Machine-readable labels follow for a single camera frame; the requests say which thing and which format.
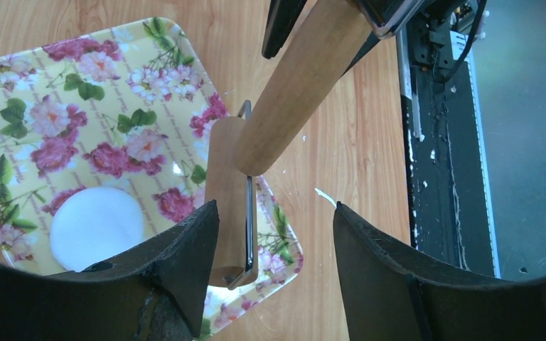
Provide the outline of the white dough ball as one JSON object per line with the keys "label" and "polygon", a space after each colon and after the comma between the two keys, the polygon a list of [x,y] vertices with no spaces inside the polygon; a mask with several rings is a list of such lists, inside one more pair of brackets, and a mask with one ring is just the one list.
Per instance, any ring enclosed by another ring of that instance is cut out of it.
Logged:
{"label": "white dough ball", "polygon": [[144,241],[144,216],[123,190],[94,187],[71,195],[51,222],[49,244],[67,271],[80,272]]}

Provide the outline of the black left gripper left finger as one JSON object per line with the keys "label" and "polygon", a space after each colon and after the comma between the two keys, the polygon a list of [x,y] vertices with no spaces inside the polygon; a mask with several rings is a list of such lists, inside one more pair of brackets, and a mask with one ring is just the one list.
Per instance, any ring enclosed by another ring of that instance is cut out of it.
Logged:
{"label": "black left gripper left finger", "polygon": [[0,340],[193,340],[218,239],[215,201],[81,272],[0,264]]}

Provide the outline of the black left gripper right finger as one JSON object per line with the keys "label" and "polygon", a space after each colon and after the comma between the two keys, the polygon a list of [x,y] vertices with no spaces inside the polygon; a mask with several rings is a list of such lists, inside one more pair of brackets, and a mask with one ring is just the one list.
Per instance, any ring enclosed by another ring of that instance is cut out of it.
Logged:
{"label": "black left gripper right finger", "polygon": [[343,203],[333,237],[351,340],[546,340],[546,277],[516,282],[460,269]]}

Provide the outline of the wooden rolling pin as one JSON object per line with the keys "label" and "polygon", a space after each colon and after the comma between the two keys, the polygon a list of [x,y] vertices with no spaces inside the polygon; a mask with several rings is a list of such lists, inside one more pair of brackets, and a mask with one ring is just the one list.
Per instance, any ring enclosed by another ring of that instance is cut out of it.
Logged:
{"label": "wooden rolling pin", "polygon": [[371,30],[359,1],[317,1],[258,100],[212,126],[205,200],[216,202],[220,225],[210,285],[232,289],[256,278],[254,179],[287,149]]}

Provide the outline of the floral yellow tray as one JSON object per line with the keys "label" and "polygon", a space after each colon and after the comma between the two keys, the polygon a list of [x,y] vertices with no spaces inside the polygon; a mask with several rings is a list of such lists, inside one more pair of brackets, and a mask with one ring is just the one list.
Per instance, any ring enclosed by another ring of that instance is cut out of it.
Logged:
{"label": "floral yellow tray", "polygon": [[[0,57],[0,250],[4,266],[69,272],[53,257],[53,217],[75,193],[112,187],[134,197],[144,241],[205,200],[210,131],[231,115],[191,42],[153,17]],[[304,255],[264,178],[254,179],[257,275],[208,282],[205,340],[300,272]]]}

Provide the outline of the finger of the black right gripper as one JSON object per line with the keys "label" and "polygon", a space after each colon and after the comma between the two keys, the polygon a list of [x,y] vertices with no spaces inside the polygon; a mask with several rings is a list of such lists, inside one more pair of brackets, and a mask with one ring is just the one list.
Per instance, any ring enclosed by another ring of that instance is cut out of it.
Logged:
{"label": "finger of the black right gripper", "polygon": [[274,58],[286,43],[306,0],[271,0],[262,44],[262,56]]}
{"label": "finger of the black right gripper", "polygon": [[393,37],[411,18],[424,13],[436,2],[432,0],[353,1],[357,9],[370,24],[372,32],[348,65],[344,74],[354,67],[381,40]]}

